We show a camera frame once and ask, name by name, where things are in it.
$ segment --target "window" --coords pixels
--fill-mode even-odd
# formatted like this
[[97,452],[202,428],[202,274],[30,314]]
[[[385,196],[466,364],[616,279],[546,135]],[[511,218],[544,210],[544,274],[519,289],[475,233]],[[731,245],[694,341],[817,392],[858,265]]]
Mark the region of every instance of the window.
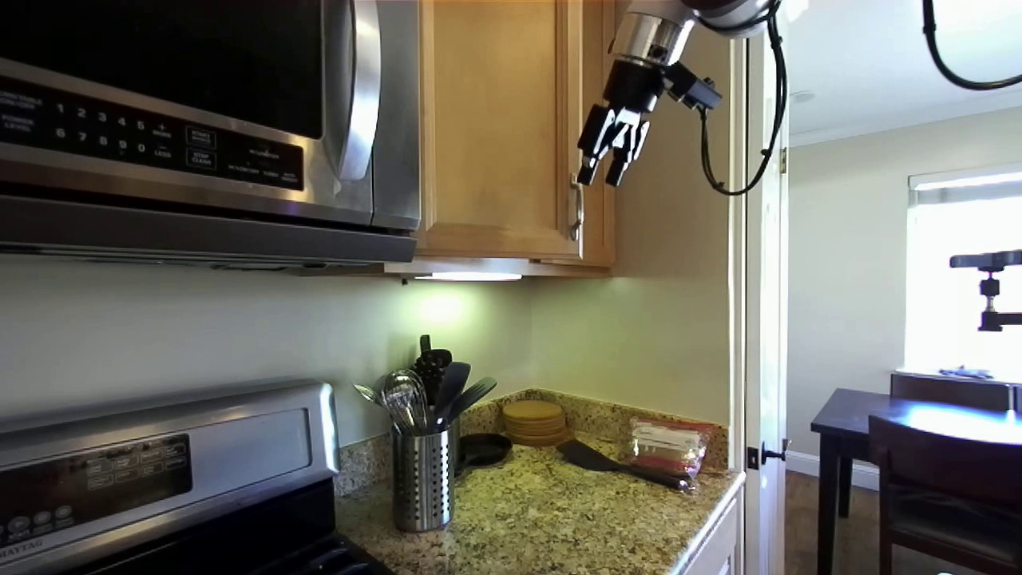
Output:
[[[1020,165],[1011,169],[1020,178],[1006,172],[911,181],[903,364],[912,371],[966,364],[997,381],[1022,381],[1022,327],[977,332],[987,274],[950,269],[950,260],[962,251],[1022,251],[1022,172]],[[992,309],[1022,314],[1022,265],[1000,270],[997,281]]]

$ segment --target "stove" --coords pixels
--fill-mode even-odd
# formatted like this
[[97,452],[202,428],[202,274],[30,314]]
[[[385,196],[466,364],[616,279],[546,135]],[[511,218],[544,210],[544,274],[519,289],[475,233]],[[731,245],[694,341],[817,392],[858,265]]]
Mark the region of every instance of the stove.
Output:
[[328,383],[0,428],[0,572],[390,572],[334,532]]

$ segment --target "ceiling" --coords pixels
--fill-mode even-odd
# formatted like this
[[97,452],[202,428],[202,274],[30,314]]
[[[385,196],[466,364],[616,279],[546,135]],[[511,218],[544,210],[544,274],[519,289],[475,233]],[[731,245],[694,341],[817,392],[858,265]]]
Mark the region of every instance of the ceiling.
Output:
[[[973,5],[937,0],[950,66],[970,81],[1022,74],[1022,0]],[[796,146],[1022,105],[1022,86],[970,93],[938,78],[924,40],[924,0],[808,0],[791,13]]]

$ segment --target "robotic arm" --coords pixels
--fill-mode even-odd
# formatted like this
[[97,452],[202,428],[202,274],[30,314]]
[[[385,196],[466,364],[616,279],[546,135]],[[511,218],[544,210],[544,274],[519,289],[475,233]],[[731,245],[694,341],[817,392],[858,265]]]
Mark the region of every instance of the robotic arm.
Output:
[[589,113],[578,136],[578,181],[591,184],[608,151],[608,181],[620,184],[640,161],[648,114],[669,93],[690,108],[711,108],[718,93],[681,64],[697,21],[718,36],[743,36],[762,21],[767,0],[634,0],[612,39],[612,66],[603,103]]

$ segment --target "wooden chair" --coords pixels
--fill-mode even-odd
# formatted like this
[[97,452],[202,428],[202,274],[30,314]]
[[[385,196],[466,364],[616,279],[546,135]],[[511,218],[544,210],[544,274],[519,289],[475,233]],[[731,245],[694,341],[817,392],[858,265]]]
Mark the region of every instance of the wooden chair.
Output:
[[911,371],[890,375],[894,398],[951,403],[951,405],[1006,411],[1011,405],[1009,392],[1015,389],[1006,381],[956,381],[956,376],[911,375]]
[[1022,448],[927,433],[869,418],[882,468],[882,575],[894,545],[980,572],[1022,572]]

